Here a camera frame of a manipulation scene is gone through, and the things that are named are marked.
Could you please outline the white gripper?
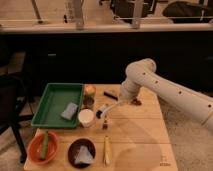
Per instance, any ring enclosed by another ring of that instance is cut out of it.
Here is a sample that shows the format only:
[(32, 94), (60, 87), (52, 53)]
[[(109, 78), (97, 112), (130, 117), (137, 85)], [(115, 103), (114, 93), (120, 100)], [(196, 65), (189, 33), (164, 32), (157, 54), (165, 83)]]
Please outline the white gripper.
[(133, 100), (138, 96), (140, 88), (140, 85), (129, 79), (126, 79), (121, 84), (119, 97), (122, 100)]

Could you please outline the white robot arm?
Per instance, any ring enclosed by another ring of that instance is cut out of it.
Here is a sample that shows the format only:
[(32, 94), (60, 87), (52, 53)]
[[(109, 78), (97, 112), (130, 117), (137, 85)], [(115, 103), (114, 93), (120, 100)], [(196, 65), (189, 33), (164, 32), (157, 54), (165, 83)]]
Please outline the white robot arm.
[(156, 63), (150, 58), (130, 63), (120, 87), (120, 98), (132, 100), (144, 86), (213, 133), (213, 98), (164, 79), (155, 71)]

